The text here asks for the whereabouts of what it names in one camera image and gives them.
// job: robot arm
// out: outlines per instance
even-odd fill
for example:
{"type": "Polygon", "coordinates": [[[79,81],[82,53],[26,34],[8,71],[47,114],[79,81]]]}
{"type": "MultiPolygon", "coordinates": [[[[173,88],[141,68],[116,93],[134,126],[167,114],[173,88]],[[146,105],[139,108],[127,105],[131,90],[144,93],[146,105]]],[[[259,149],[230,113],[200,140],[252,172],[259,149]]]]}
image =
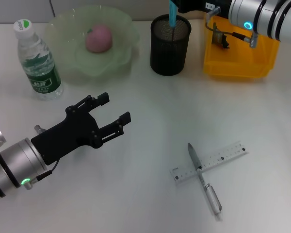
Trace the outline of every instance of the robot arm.
{"type": "Polygon", "coordinates": [[[172,0],[179,12],[209,12],[220,7],[218,16],[237,27],[278,41],[291,43],[291,0],[172,0]]]}
{"type": "MultiPolygon", "coordinates": [[[[66,108],[63,122],[49,130],[39,130],[32,140],[28,138],[0,152],[0,198],[14,189],[32,185],[52,174],[46,171],[50,165],[84,145],[99,148],[104,143],[122,135],[123,126],[130,123],[130,113],[126,112],[113,123],[99,128],[89,114],[91,110],[109,102],[104,93],[98,98],[87,96],[76,105],[66,108]]],[[[6,142],[0,131],[0,146],[6,142]]]]}

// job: green glass bowl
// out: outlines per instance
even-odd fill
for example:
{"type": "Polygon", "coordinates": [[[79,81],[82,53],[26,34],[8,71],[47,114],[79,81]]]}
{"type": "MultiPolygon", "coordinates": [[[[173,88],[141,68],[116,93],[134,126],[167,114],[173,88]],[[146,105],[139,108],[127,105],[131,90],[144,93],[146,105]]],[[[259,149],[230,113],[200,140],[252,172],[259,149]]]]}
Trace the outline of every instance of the green glass bowl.
{"type": "Polygon", "coordinates": [[[94,77],[127,64],[139,35],[131,17],[124,12],[112,7],[89,5],[52,19],[46,26],[44,40],[59,70],[78,70],[94,77]],[[104,53],[92,53],[85,47],[88,30],[98,24],[106,25],[112,31],[113,46],[104,53]]]}

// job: yellow plastic bin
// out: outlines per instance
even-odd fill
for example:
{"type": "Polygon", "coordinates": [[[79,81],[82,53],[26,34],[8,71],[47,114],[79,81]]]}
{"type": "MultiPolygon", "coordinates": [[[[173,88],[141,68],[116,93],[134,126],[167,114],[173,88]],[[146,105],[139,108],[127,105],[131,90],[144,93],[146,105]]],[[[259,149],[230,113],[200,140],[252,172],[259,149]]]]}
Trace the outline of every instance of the yellow plastic bin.
{"type": "MultiPolygon", "coordinates": [[[[217,24],[219,30],[236,32],[251,36],[251,32],[231,25],[228,19],[213,17],[209,23],[217,24]]],[[[206,49],[204,57],[204,73],[221,81],[250,81],[262,78],[273,69],[279,48],[277,40],[259,35],[258,46],[249,47],[249,43],[227,35],[229,49],[212,44],[212,31],[205,28],[206,49]]]]}

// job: black mesh pen holder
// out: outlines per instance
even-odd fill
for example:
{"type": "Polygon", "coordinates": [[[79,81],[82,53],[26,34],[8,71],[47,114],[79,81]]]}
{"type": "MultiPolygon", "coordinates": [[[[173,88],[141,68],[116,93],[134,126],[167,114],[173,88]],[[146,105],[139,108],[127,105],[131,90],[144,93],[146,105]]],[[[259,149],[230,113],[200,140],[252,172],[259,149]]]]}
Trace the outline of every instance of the black mesh pen holder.
{"type": "Polygon", "coordinates": [[[169,26],[168,15],[162,15],[151,24],[151,67],[164,76],[179,74],[185,63],[191,25],[177,16],[176,26],[169,26]]]}

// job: silver pen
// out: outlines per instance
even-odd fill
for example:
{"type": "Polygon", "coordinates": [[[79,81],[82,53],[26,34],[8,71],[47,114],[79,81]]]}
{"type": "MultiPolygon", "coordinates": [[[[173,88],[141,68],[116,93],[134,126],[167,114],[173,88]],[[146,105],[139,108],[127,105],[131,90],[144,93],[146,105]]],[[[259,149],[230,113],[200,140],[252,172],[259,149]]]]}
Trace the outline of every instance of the silver pen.
{"type": "Polygon", "coordinates": [[[190,155],[192,162],[194,164],[194,167],[198,173],[198,177],[199,177],[199,179],[204,187],[204,190],[206,192],[206,196],[208,198],[210,206],[211,206],[214,214],[218,215],[221,213],[221,210],[222,210],[222,206],[219,202],[219,199],[218,199],[217,195],[215,194],[215,191],[214,191],[213,187],[210,185],[210,183],[206,184],[205,179],[203,177],[202,164],[199,161],[199,158],[198,158],[193,146],[190,143],[188,144],[188,150],[189,150],[189,155],[190,155]]]}

